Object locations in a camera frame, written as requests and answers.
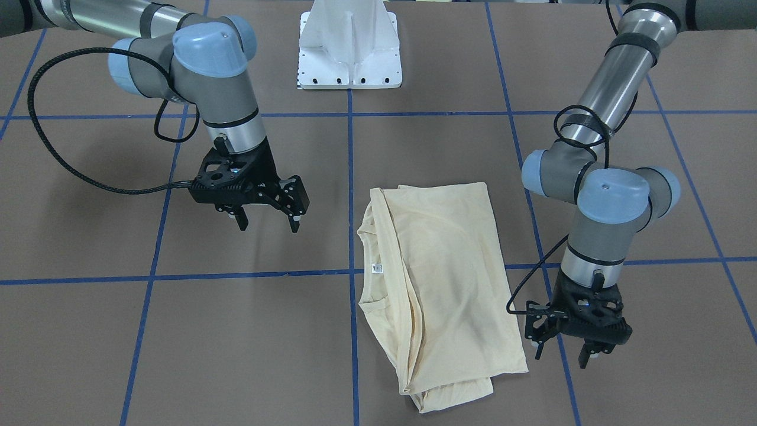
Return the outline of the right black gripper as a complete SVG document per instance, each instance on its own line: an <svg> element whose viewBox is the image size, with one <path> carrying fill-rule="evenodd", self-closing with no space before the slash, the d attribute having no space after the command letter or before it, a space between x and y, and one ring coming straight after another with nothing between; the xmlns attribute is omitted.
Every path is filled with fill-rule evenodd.
<svg viewBox="0 0 757 426"><path fill-rule="evenodd" d="M270 205L287 215L293 234L300 228L310 199L301 177L279 177L268 139L245 153L231 153L229 140L217 137L208 151L189 193L195 202L235 208L248 204ZM243 208L234 210L239 230L249 226Z"/></svg>

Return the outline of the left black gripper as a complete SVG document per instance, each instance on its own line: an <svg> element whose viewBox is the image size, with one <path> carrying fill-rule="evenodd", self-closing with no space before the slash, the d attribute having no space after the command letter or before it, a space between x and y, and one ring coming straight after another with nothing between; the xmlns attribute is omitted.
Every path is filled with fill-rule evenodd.
<svg viewBox="0 0 757 426"><path fill-rule="evenodd" d="M559 333L585 339L578 361L580 369L586 369L589 360L598 356L598 343L625 344L632 335L622 308L619 286L587 288L559 273L547 305L527 302L525 337L536 347L536 360L541 359L545 342Z"/></svg>

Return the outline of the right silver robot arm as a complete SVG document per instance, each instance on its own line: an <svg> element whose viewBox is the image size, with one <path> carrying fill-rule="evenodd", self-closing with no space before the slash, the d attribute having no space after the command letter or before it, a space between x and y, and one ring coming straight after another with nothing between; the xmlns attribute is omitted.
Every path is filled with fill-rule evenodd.
<svg viewBox="0 0 757 426"><path fill-rule="evenodd" d="M195 202L210 204L248 227L246 205L270 205L287 216L293 232L310 200L301 178L279 177L267 130L248 75L257 51L254 30L236 15L207 17L149 1L3 1L2 36L46 28L81 30L116 39L111 47L79 49L43 64L30 81L27 107L33 127L48 152L68 172L86 183L126 195L187 189ZM161 99L154 121L170 102L194 105L195 122L205 126L213 143L192 180L148 189L121 189L100 183L70 166L51 145L35 108L35 90L55 64L79 56L108 55L108 69L122 90Z"/></svg>

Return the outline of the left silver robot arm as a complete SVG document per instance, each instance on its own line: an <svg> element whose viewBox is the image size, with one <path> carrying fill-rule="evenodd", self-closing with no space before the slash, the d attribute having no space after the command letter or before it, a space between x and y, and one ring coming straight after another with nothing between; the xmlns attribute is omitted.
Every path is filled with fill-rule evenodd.
<svg viewBox="0 0 757 426"><path fill-rule="evenodd" d="M545 149L614 37L600 5L519 5L493 19L518 153ZM619 286L630 341L587 370L681 367L755 379L755 30L687 31L644 76L610 143L614 166L681 184L633 238Z"/></svg>

